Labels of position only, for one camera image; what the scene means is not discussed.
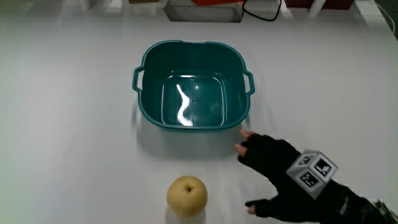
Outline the person's right hand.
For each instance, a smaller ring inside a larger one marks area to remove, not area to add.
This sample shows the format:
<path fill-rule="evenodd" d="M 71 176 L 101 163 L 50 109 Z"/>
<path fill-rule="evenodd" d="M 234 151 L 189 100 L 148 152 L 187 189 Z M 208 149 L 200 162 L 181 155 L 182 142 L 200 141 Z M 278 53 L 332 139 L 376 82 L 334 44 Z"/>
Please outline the person's right hand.
<path fill-rule="evenodd" d="M 244 142 L 235 145 L 238 161 L 258 171 L 276 187 L 272 199 L 245 203 L 248 213 L 283 222 L 318 222 L 322 224 L 376 223 L 371 203 L 348 187 L 329 181 L 317 199 L 286 174 L 300 153 L 287 141 L 240 130 Z"/>

